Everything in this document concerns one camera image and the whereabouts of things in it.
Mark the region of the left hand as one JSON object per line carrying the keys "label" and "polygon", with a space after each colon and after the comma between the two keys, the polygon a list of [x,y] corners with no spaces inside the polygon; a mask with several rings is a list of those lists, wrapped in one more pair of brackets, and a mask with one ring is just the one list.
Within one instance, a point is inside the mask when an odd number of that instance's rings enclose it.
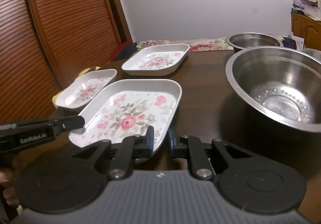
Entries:
{"label": "left hand", "polygon": [[10,206],[19,206],[20,202],[17,198],[14,188],[14,177],[11,169],[1,169],[1,188],[2,195]]}

